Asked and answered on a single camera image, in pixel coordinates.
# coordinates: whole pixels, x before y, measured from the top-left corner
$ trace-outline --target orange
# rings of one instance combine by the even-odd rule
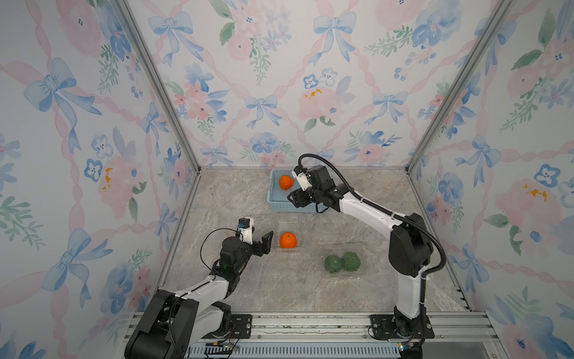
[[[279,245],[281,248],[295,248],[297,245],[297,237],[291,232],[285,232],[279,238]]]
[[[281,178],[279,178],[279,187],[284,191],[293,187],[293,183],[294,181],[290,176],[281,176]]]

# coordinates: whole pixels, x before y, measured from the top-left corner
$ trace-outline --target blue plastic basket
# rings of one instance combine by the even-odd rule
[[[271,209],[276,212],[315,213],[314,203],[311,203],[306,207],[296,208],[291,202],[289,202],[289,200],[287,199],[289,193],[298,190],[299,188],[301,188],[301,186],[299,186],[299,183],[297,182],[297,180],[295,180],[293,187],[291,187],[287,191],[282,190],[281,187],[279,187],[279,178],[285,175],[293,177],[291,175],[291,171],[288,169],[271,170],[271,175],[269,175],[269,178],[271,178],[271,190],[267,192],[267,202],[269,202],[269,206],[271,206]],[[319,212],[323,211],[326,208],[327,207],[320,204]]]

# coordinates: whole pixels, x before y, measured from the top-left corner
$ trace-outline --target mounting plate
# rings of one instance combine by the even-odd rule
[[[231,333],[231,339],[249,339],[251,338],[251,322],[253,316],[251,314],[231,314],[231,324],[229,328],[235,327]],[[221,339],[214,337],[211,333],[207,334],[203,339]]]
[[[425,323],[430,323],[428,315],[425,316],[426,320]],[[369,319],[371,320],[371,327],[373,328],[373,337],[375,339],[401,339],[402,337],[395,333],[392,337],[389,337],[395,330],[394,324],[394,315],[393,314],[372,314],[369,315]],[[414,335],[414,339],[420,339],[421,335],[420,328],[419,332]],[[433,339],[435,337],[435,332],[430,328],[425,328],[425,338],[426,339]]]

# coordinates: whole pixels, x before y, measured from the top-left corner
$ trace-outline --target clear plastic container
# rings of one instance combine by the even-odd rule
[[[297,250],[297,249],[301,249],[305,246],[305,241],[307,240],[307,233],[306,231],[303,229],[304,226],[302,225],[302,221],[300,219],[300,217],[298,215],[293,215],[293,214],[278,214],[277,215],[278,221],[277,221],[277,240],[275,241],[275,244],[273,244],[274,247],[276,247],[279,250]],[[281,244],[279,243],[279,240],[281,238],[281,235],[286,233],[286,232],[290,232],[293,233],[295,235],[295,237],[297,237],[297,245],[293,248],[282,248]]]
[[[319,253],[321,260],[320,265],[323,268],[323,272],[330,279],[358,279],[363,276],[367,273],[367,261],[364,255],[364,247],[365,245],[360,242],[321,246]],[[327,270],[325,267],[325,259],[328,256],[337,256],[342,259],[347,252],[354,252],[357,257],[359,257],[360,266],[356,271],[346,270],[344,264],[341,270],[336,273],[331,273]]]

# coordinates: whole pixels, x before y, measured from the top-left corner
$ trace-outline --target blue flower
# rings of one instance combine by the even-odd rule
[[[207,81],[211,81],[214,79],[214,76],[210,72],[203,73],[201,67],[198,64],[193,64],[192,67],[184,66],[185,71],[185,78],[189,83],[195,86],[195,83],[199,81],[201,84],[201,90],[203,92],[209,92],[210,87],[207,85]]]
[[[413,45],[434,46],[441,40],[448,40],[460,29],[460,7],[458,0],[445,0],[433,13],[423,10],[418,15],[419,26],[413,32]]]
[[[165,232],[165,240],[169,245],[169,226],[168,223],[177,221],[176,212],[169,214],[168,204],[164,202],[161,206],[160,220],[156,224],[156,230],[154,231],[156,236],[161,237],[161,233]]]
[[[542,102],[548,102],[548,109],[550,110],[554,104],[563,105],[564,99],[562,96],[566,96],[570,94],[570,89],[572,88],[572,84],[569,84],[568,80],[565,79],[560,83],[560,85],[551,85],[550,86],[550,95],[546,94],[540,98]]]
[[[20,148],[20,142],[12,141],[7,144],[5,142],[4,135],[0,132],[0,162],[4,161],[5,156],[19,159],[20,154],[16,150]]]
[[[463,182],[454,172],[447,172],[439,182],[439,192],[443,195],[443,201],[451,207],[456,207],[464,195]]]
[[[110,41],[110,46],[116,56],[123,61],[126,53],[131,53],[131,45],[123,33],[122,24],[120,24],[109,2],[106,1],[98,8],[98,15],[102,33]]]
[[[86,161],[84,176],[91,178],[94,182],[97,182],[100,180],[100,176],[102,175],[102,169],[103,165],[100,160],[94,161],[93,159],[88,159]]]
[[[277,51],[277,45],[281,45],[281,43],[277,39],[276,30],[273,30],[273,33],[271,32],[271,30],[267,30],[267,37],[265,37],[264,40],[267,42],[267,44],[265,45],[265,48],[267,50],[273,49],[273,51]]]
[[[574,208],[574,177],[570,178],[570,182],[562,182],[558,186],[560,191],[560,202],[566,208]]]
[[[8,172],[12,171],[13,163],[7,163],[0,167],[0,191],[4,188],[4,182],[14,183],[16,178],[9,175]]]
[[[540,349],[547,358],[557,358],[556,353],[565,358],[574,358],[574,351],[562,339],[555,337],[554,323],[547,316],[530,313],[524,316],[524,324],[529,329],[529,334],[538,343]]]
[[[120,263],[111,270],[106,284],[100,292],[100,310],[119,313],[126,304],[126,296],[133,288],[134,267],[129,263]]]
[[[256,133],[250,140],[255,153],[272,153],[279,148],[279,140],[270,132]]]
[[[289,27],[287,25],[283,25],[283,23],[280,22],[279,25],[277,25],[277,30],[279,30],[279,36],[281,36],[281,40],[283,40],[284,43],[287,43],[287,40],[291,38],[291,35],[288,34]]]
[[[476,276],[476,280],[479,283],[484,283],[485,281],[487,281],[490,278],[490,276],[488,275],[488,272],[486,271],[486,269],[484,267],[482,267],[480,265],[480,263],[478,263],[478,260],[474,256],[474,251],[472,250],[472,247],[470,247],[469,244],[465,244],[463,246],[463,253],[464,253],[464,256],[467,257],[468,259],[465,259],[465,260],[459,262],[453,256],[450,256],[450,258],[451,258],[451,261],[453,263],[459,265],[460,269],[469,268],[468,269],[468,275],[466,278],[466,288],[465,289],[467,292],[470,289],[471,291],[476,293],[476,291],[474,289],[474,276]]]
[[[534,175],[536,182],[545,185],[548,188],[556,187],[558,184],[558,176],[560,176],[560,169],[550,167],[548,164],[543,164],[540,170]]]
[[[107,142],[107,137],[105,134],[97,134],[92,140],[92,149],[96,151],[96,156],[99,159],[105,157],[110,157],[114,153],[114,149]]]
[[[314,88],[319,85],[319,81],[314,74],[310,74],[309,76],[303,78],[303,83],[305,84],[305,88]]]

